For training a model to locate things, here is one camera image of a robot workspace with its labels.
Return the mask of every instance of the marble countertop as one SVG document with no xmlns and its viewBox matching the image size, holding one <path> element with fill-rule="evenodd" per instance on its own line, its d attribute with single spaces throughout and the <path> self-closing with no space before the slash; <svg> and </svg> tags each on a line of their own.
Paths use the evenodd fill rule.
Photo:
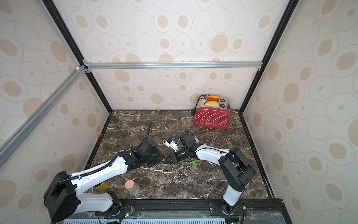
<svg viewBox="0 0 358 224">
<path fill-rule="evenodd" d="M 193 124 L 189 111 L 119 111 L 115 110 L 91 167 L 111 160 L 115 153 L 131 149 L 140 143 L 150 120 L 153 120 L 149 139 L 157 142 L 163 156 L 173 150 L 162 143 L 169 137 L 178 137 L 183 131 L 192 132 L 208 146 L 230 149 L 237 146 L 256 169 L 251 189 L 243 199 L 267 198 L 267 191 L 237 113 L 232 113 L 229 128 L 213 129 Z M 125 189 L 127 180 L 137 182 L 141 190 L 131 196 Z M 219 199 L 227 188 L 227 181 L 219 166 L 207 161 L 196 164 L 181 161 L 175 165 L 158 163 L 151 168 L 141 167 L 107 180 L 110 190 L 119 199 Z M 98 193 L 96 188 L 89 193 Z"/>
</svg>

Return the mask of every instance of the wire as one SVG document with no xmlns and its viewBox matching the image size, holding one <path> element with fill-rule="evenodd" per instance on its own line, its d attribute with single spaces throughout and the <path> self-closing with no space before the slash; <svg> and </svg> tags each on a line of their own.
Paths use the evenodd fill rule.
<svg viewBox="0 0 358 224">
<path fill-rule="evenodd" d="M 194 109 L 192 110 L 192 114 L 195 114 L 195 111 L 197 110 L 197 105 L 198 105 L 198 102 L 199 102 L 199 100 L 203 100 L 203 99 L 205 99 L 205 94 L 202 94 L 202 95 L 200 95 L 199 96 L 199 98 L 198 98 L 198 100 L 197 100 L 197 104 L 195 105 L 195 107 L 194 107 Z"/>
<path fill-rule="evenodd" d="M 205 147 L 205 148 L 198 149 L 198 150 L 195 151 L 195 153 L 197 153 L 197 151 L 200 151 L 200 150 L 202 150 L 202 149 L 213 149 L 213 150 L 216 150 L 216 151 L 218 151 L 218 152 L 220 152 L 220 153 L 225 153 L 225 154 L 227 154 L 227 152 L 223 152 L 223 151 L 221 151 L 221 150 L 218 150 L 218 149 L 215 149 L 215 148 L 211 148 L 211 147 Z"/>
<path fill-rule="evenodd" d="M 242 220 L 241 220 L 241 222 L 240 222 L 240 224 L 241 224 L 241 223 L 244 222 L 244 219 L 245 219 L 245 217 L 247 216 L 247 211 L 246 211 L 245 209 L 243 209 L 242 207 L 237 206 L 237 207 L 236 207 L 236 210 L 239 212 L 239 215 L 241 215 L 241 213 L 240 213 L 240 211 L 239 211 L 237 208 L 241 208 L 241 209 L 242 209 Z"/>
<path fill-rule="evenodd" d="M 237 167 L 239 167 L 240 170 L 241 170 L 241 172 L 244 174 L 244 176 L 245 176 L 245 178 L 246 178 L 246 180 L 247 180 L 247 183 L 248 183 L 248 185 L 249 185 L 249 187 L 250 187 L 250 190 L 251 190 L 250 182 L 248 181 L 248 178 L 247 178 L 246 174 L 244 173 L 244 171 L 241 169 L 240 164 L 238 164 Z"/>
<path fill-rule="evenodd" d="M 184 132 L 182 132 L 182 134 L 180 135 L 180 138 L 181 138 L 181 139 L 183 138 L 183 134 L 184 134 L 185 132 L 188 132 L 188 133 L 192 134 L 192 141 L 194 141 L 194 135 L 193 135 L 193 133 L 191 133 L 190 131 L 184 131 Z M 191 153 L 189 152 L 189 148 L 188 148 L 187 146 L 185 146 L 185 145 L 183 145 L 183 146 L 184 146 L 184 153 L 185 153 L 185 155 L 186 155 L 187 157 L 189 157 L 190 160 L 192 160 L 192 158 L 193 158 L 195 155 L 194 155 L 192 152 L 191 152 Z"/>
<path fill-rule="evenodd" d="M 125 208 L 129 208 L 129 207 L 132 207 L 132 208 L 135 210 L 135 208 L 134 208 L 132 205 L 124 206 L 123 208 L 121 208 L 121 210 L 122 210 L 122 209 L 125 209 Z"/>
</svg>

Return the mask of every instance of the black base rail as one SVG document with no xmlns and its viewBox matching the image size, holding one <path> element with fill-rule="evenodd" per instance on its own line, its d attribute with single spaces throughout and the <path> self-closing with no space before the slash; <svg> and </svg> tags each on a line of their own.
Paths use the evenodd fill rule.
<svg viewBox="0 0 358 224">
<path fill-rule="evenodd" d="M 57 10 L 57 8 L 55 6 L 55 3 L 52 0 L 42 0 L 42 1 L 43 1 L 44 5 L 46 6 L 47 10 L 49 11 L 51 17 L 53 18 L 54 22 L 56 23 L 58 29 L 60 30 L 63 38 L 66 40 L 69 48 L 73 52 L 73 54 L 76 57 L 77 61 L 79 62 L 79 64 L 80 65 L 85 65 L 83 63 L 84 57 L 83 57 L 81 51 L 79 50 L 75 40 L 73 39 L 70 31 L 68 30 L 65 22 L 63 21 L 59 11 Z M 86 75 L 87 75 L 87 78 L 89 79 L 91 85 L 95 89 L 97 95 L 101 99 L 101 101 L 102 101 L 103 105 L 105 106 L 106 110 L 108 111 L 108 113 L 112 112 L 112 108 L 111 108 L 110 104 L 108 103 L 105 95 L 103 94 L 103 92 L 102 92 L 100 86 L 98 85 L 98 83 L 97 83 L 95 77 L 93 76 L 93 74 L 91 72 L 89 72 L 89 73 L 86 73 Z"/>
<path fill-rule="evenodd" d="M 136 215 L 141 212 L 199 212 L 205 216 L 219 216 L 233 220 L 242 217 L 242 209 L 237 209 L 233 215 L 226 215 L 221 208 L 221 199 L 120 199 L 122 207 L 133 206 Z M 257 212 L 281 212 L 286 224 L 292 224 L 282 199 L 241 199 L 240 207 L 245 206 L 247 215 L 252 216 Z M 112 219 L 121 218 L 120 216 L 109 216 L 106 212 L 96 212 L 96 216 L 104 216 Z"/>
</svg>

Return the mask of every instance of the beige circle pattern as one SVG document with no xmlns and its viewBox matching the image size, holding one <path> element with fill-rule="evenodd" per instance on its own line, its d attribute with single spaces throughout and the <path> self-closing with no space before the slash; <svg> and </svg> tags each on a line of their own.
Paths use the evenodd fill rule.
<svg viewBox="0 0 358 224">
<path fill-rule="evenodd" d="M 69 26 L 78 40 L 83 40 L 86 34 L 91 35 L 82 42 L 84 56 L 92 59 L 92 62 L 95 62 L 93 57 L 95 53 L 102 55 L 103 58 L 109 58 L 111 52 L 122 58 L 126 56 L 122 49 L 116 48 L 116 44 L 110 46 L 107 41 L 96 41 L 96 39 L 100 40 L 104 34 L 116 37 L 117 40 L 120 35 L 131 35 L 138 44 L 140 43 L 133 54 L 141 58 L 143 62 L 159 58 L 161 50 L 153 46 L 156 45 L 158 36 L 163 33 L 169 35 L 172 40 L 175 40 L 180 35 L 179 33 L 187 35 L 192 47 L 185 52 L 191 60 L 197 52 L 203 52 L 205 57 L 200 57 L 200 61 L 218 53 L 218 50 L 216 47 L 201 49 L 201 46 L 202 48 L 208 46 L 207 40 L 205 38 L 202 42 L 194 43 L 195 37 L 204 34 L 209 42 L 212 42 L 217 35 L 223 34 L 228 39 L 227 42 L 233 39 L 229 47 L 220 46 L 223 48 L 220 51 L 223 58 L 227 61 L 237 61 L 242 60 L 250 52 L 254 52 L 255 58 L 264 56 L 263 46 L 267 41 L 270 42 L 275 32 L 273 25 L 280 20 L 285 10 L 284 1 L 275 0 L 274 2 L 274 4 L 265 3 L 270 6 L 267 8 L 262 3 L 258 4 L 257 0 L 251 2 L 195 0 L 188 2 L 186 8 L 183 8 L 181 2 L 178 1 L 127 0 L 117 2 L 107 0 L 94 2 L 88 0 L 83 4 L 80 1 L 76 4 L 66 1 L 58 7 L 64 12 L 63 16 L 69 21 Z M 125 10 L 126 13 L 113 13 L 113 9 Z M 244 39 L 237 38 L 238 35 L 243 35 Z M 95 46 L 89 44 L 91 41 L 95 42 Z M 184 51 L 178 52 L 176 48 L 167 51 L 172 58 L 177 58 L 180 52 Z M 144 57 L 146 54 L 152 54 L 154 57 L 146 58 Z"/>
<path fill-rule="evenodd" d="M 71 87 L 73 89 L 83 89 L 92 92 L 92 89 L 86 89 L 90 85 L 83 74 L 82 77 Z M 22 171 L 28 178 L 5 178 L 9 175 L 8 170 L 2 170 L 0 178 L 0 189 L 6 192 L 6 197 L 1 195 L 0 208 L 6 209 L 8 214 L 2 214 L 2 220 L 14 216 L 26 215 L 30 219 L 42 219 L 48 216 L 46 207 L 43 205 L 41 195 L 44 194 L 43 186 L 49 184 L 54 173 L 66 170 L 72 173 L 77 169 L 75 164 L 82 161 L 81 152 L 84 154 L 91 151 L 93 140 L 97 138 L 96 127 L 88 128 L 82 125 L 78 130 L 71 129 L 73 117 L 76 117 L 81 123 L 83 119 L 75 112 L 79 110 L 79 105 L 86 101 L 85 92 L 80 92 L 80 103 L 77 105 L 70 104 L 69 99 L 73 98 L 73 92 L 65 94 L 58 104 L 49 112 L 49 114 L 35 127 L 25 141 L 19 146 L 17 152 L 12 158 L 26 167 Z M 106 119 L 107 113 L 104 107 L 100 105 L 98 97 L 94 98 L 95 103 L 90 106 L 90 114 L 96 113 L 96 124 L 102 126 Z M 71 133 L 77 138 L 72 140 Z M 16 169 L 15 164 L 5 163 L 9 170 Z"/>
<path fill-rule="evenodd" d="M 357 169 L 357 9 L 351 0 L 302 1 L 244 112 L 275 196 L 283 198 L 293 223 L 356 217 L 349 176 Z M 271 89 L 277 92 L 273 104 Z"/>
</svg>

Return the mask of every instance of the polka dot wallpaper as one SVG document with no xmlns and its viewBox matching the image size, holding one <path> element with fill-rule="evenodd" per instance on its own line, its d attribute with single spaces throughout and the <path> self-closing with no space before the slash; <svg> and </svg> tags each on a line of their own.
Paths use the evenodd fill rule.
<svg viewBox="0 0 358 224">
<path fill-rule="evenodd" d="M 81 171 L 108 116 L 82 75 L 0 169 L 0 223 L 51 222 L 43 195 L 53 177 Z"/>
<path fill-rule="evenodd" d="M 358 1 L 297 7 L 244 113 L 294 224 L 358 218 Z"/>
<path fill-rule="evenodd" d="M 200 94 L 239 109 L 257 68 L 93 70 L 113 109 L 191 109 Z"/>
<path fill-rule="evenodd" d="M 261 60 L 288 0 L 57 0 L 89 62 Z"/>
<path fill-rule="evenodd" d="M 78 63 L 37 0 L 1 0 L 0 24 L 1 146 Z"/>
</svg>

